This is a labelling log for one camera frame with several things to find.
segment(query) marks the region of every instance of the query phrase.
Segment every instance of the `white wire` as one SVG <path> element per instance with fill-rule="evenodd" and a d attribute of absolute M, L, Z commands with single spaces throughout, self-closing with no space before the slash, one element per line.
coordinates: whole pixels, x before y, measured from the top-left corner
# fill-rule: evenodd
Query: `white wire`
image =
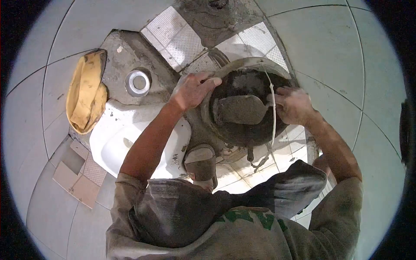
<path fill-rule="evenodd" d="M 272 135 L 272 147 L 273 144 L 275 144 L 275 135 L 276 135 L 276 102 L 275 102 L 275 91 L 273 90 L 274 85 L 272 84 L 272 81 L 270 80 L 269 74 L 267 74 L 266 69 L 263 67 L 264 72 L 266 73 L 267 78 L 270 82 L 270 90 L 272 92 L 272 102 L 273 102 L 273 135 Z"/>

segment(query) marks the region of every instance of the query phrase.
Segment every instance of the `man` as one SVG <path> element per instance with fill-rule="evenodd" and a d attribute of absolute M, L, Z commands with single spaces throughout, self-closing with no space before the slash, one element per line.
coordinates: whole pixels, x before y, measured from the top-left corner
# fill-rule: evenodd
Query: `man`
<path fill-rule="evenodd" d="M 361 172 L 347 144 L 301 89 L 278 88 L 277 113 L 283 122 L 303 125 L 315 137 L 327 163 L 322 166 L 320 160 L 320 168 L 330 169 L 337 181 L 313 210 L 309 230 L 290 218 L 318 196 L 327 175 L 301 160 L 244 194 L 212 194 L 207 186 L 215 182 L 209 174 L 213 155 L 205 145 L 193 150 L 204 152 L 188 153 L 185 159 L 192 176 L 203 176 L 196 183 L 204 188 L 178 179 L 150 180 L 177 121 L 221 84 L 209 76 L 183 76 L 128 152 L 116 181 L 107 258 L 351 259 L 359 234 Z"/>

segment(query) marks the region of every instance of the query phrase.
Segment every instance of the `trowel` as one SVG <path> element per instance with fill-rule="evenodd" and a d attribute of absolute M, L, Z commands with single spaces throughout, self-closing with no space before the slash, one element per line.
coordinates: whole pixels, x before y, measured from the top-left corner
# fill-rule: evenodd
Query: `trowel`
<path fill-rule="evenodd" d="M 264 105 L 254 95 L 232 96 L 218 100 L 218 119 L 236 124 L 258 124 L 271 104 Z"/>

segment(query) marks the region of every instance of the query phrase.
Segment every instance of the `tiled wall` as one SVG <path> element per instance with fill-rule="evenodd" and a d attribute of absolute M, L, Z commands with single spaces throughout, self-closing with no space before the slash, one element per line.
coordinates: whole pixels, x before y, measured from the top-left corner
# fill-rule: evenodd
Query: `tiled wall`
<path fill-rule="evenodd" d="M 406 96 L 395 51 L 361 0 L 256 2 L 314 108 L 357 157 L 364 201 L 355 258 L 367 259 L 393 219 L 405 176 L 399 119 Z"/>

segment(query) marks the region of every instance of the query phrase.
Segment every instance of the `green print on shirt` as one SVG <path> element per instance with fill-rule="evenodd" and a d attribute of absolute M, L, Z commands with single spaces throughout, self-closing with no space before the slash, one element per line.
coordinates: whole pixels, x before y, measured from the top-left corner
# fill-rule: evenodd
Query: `green print on shirt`
<path fill-rule="evenodd" d="M 224 215 L 217 219 L 217 222 L 225 222 L 225 218 L 227 218 L 230 222 L 234 222 L 237 219 L 244 219 L 250 221 L 251 223 L 254 222 L 253 218 L 250 216 L 249 212 L 255 214 L 259 219 L 260 223 L 263 225 L 264 228 L 270 230 L 272 228 L 273 222 L 275 220 L 275 216 L 271 214 L 263 214 L 262 211 L 257 210 L 230 210 L 227 211 Z"/>

